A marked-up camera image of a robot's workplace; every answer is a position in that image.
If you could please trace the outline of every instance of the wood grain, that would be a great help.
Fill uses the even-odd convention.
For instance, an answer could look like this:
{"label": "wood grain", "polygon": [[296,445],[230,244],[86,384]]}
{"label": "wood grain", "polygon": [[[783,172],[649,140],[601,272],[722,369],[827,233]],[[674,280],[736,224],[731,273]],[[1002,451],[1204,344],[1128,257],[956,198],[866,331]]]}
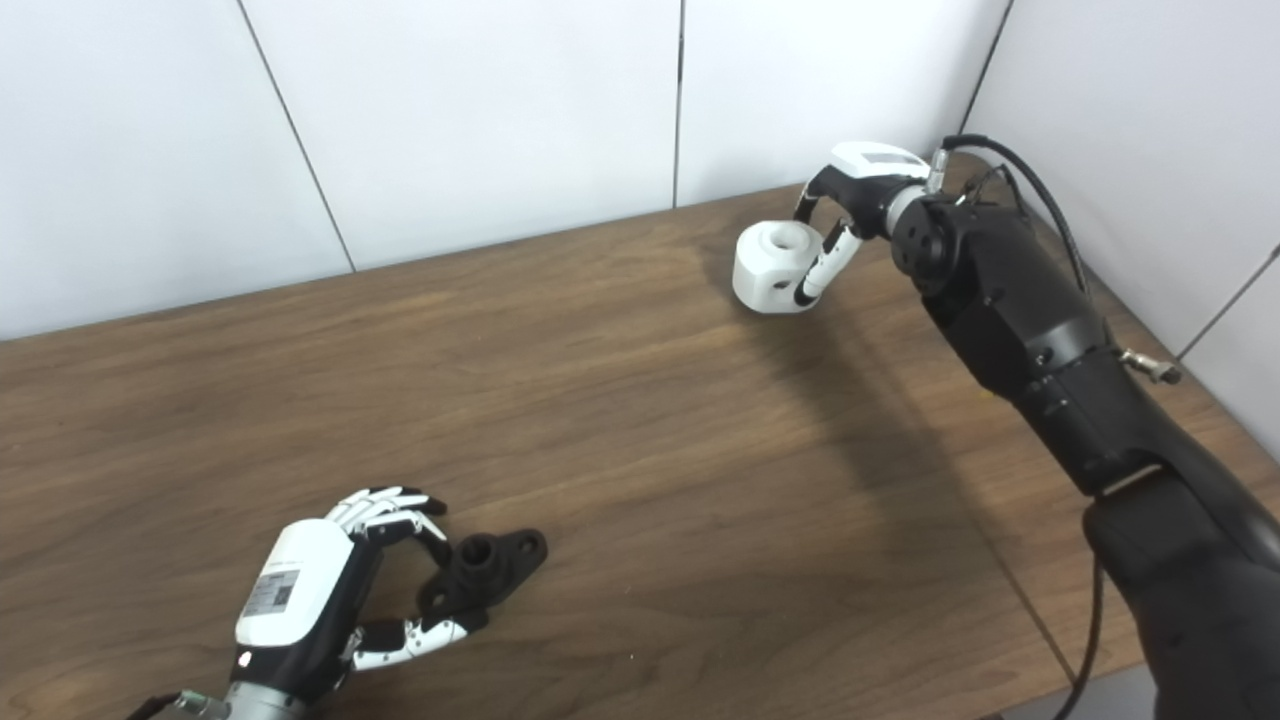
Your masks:
{"label": "wood grain", "polygon": [[[0,345],[6,717],[219,691],[279,529],[392,483],[552,555],[484,633],[319,716],[968,720],[1057,689],[1001,562],[1065,646],[1074,491],[883,243],[813,313],[736,304],[737,232],[794,197]],[[396,548],[371,612],[428,571]]]}

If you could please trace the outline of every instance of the cable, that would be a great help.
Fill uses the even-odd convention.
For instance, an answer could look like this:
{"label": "cable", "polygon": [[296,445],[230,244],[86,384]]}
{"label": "cable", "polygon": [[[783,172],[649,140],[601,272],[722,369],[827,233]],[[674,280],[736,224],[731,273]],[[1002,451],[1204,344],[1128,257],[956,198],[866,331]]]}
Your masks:
{"label": "cable", "polygon": [[161,710],[169,707],[178,701],[178,693],[157,694],[155,697],[148,697],[146,702],[138,706],[137,710],[129,714],[124,720],[147,720],[147,717],[155,717]]}
{"label": "cable", "polygon": [[948,135],[942,138],[942,150],[950,152],[957,147],[984,147],[1009,160],[1015,168],[1019,169],[1019,172],[1023,173],[1027,182],[1032,183],[1032,188],[1036,191],[1036,195],[1038,195],[1044,202],[1044,206],[1048,208],[1048,214],[1053,219],[1053,224],[1057,227],[1057,234],[1062,238],[1062,246],[1066,249],[1066,259],[1071,263],[1071,273],[1075,275],[1076,287],[1079,287],[1080,292],[1083,292],[1084,296],[1092,301],[1093,293],[1089,291],[1088,278],[1084,277],[1084,261],[1080,260],[1080,249],[1075,245],[1075,236],[1071,234],[1071,228],[1066,223],[1066,217],[1062,215],[1062,209],[1057,206],[1057,201],[1053,200],[1053,196],[1050,193],[1048,188],[1044,187],[1044,183],[1039,179],[1039,176],[1036,174],[1036,170],[1033,170],[1025,160],[1019,158],[1016,152],[984,135],[963,133]]}
{"label": "cable", "polygon": [[1093,557],[1093,609],[1089,610],[1089,639],[1084,643],[1084,657],[1080,660],[1080,669],[1071,682],[1071,692],[1062,702],[1062,707],[1053,715],[1053,720],[1066,720],[1075,710],[1075,703],[1080,702],[1084,694],[1084,685],[1093,674],[1093,661],[1098,656],[1098,641],[1102,637],[1102,561]]}

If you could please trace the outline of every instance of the black robotic arm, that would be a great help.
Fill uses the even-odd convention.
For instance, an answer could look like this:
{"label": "black robotic arm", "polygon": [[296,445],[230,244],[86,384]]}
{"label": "black robotic arm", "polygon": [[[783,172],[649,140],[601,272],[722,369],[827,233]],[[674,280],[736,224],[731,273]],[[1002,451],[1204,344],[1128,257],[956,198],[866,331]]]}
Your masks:
{"label": "black robotic arm", "polygon": [[[946,154],[965,145],[1004,154],[1042,193],[1076,283],[1036,241],[1020,206],[940,192]],[[1065,219],[1034,172],[982,136],[946,138],[932,167],[916,160],[905,173],[877,168],[868,156],[884,150],[874,143],[836,154],[806,186],[792,222],[808,223],[819,197],[849,219],[794,278],[768,272],[781,261],[760,260],[767,237],[744,233],[739,297],[765,313],[806,310],[833,274],[822,270],[842,234],[887,237],[895,264],[974,378],[1021,414],[1093,498],[1084,534],[1137,621],[1158,688],[1157,720],[1280,717],[1280,524],[1134,382],[1126,366],[1153,379],[1178,375],[1116,346],[1088,297]],[[809,282],[814,274],[826,275],[820,284]]]}

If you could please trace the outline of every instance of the robotic hand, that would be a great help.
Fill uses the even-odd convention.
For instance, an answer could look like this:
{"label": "robotic hand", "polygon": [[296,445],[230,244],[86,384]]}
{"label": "robotic hand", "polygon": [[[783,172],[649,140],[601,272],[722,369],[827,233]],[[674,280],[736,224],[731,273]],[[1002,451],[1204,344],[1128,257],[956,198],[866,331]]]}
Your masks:
{"label": "robotic hand", "polygon": [[[431,520],[445,510],[412,488],[370,488],[284,528],[236,623],[227,698],[183,691],[152,698],[129,720],[169,703],[211,720],[296,720],[351,671],[406,662],[476,633],[486,609],[547,559],[547,541],[538,530],[476,534],[454,550]],[[440,568],[419,593],[421,618],[357,624],[383,548],[410,538]]]}
{"label": "robotic hand", "polygon": [[[1004,165],[959,196],[941,192],[950,151],[983,147],[1039,195],[1075,274],[1036,241]],[[791,220],[742,232],[737,297],[758,313],[814,306],[863,241],[884,237],[893,264],[978,383],[1009,401],[1080,493],[1084,536],[1138,626],[1158,688],[1157,720],[1280,717],[1280,523],[1156,405],[1128,370],[1175,383],[1169,363],[1115,345],[1093,307],[1070,228],[1036,173],[984,136],[942,141],[932,163],[881,143],[842,143],[805,186]],[[980,200],[1004,172],[1016,208]],[[823,238],[809,227],[827,197],[847,217]],[[1089,659],[1057,717],[1070,712]]]}

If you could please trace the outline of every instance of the black joint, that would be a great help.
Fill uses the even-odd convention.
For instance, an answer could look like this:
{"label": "black joint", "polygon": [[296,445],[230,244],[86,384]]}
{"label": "black joint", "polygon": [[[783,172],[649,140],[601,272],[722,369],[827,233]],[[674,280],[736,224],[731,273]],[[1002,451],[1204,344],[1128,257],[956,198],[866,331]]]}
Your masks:
{"label": "black joint", "polygon": [[392,525],[372,525],[365,529],[365,534],[369,537],[369,542],[379,547],[387,547],[411,537],[413,534],[413,523],[404,520]]}
{"label": "black joint", "polygon": [[404,647],[403,620],[376,620],[362,626],[365,635],[360,641],[360,652],[394,652]]}

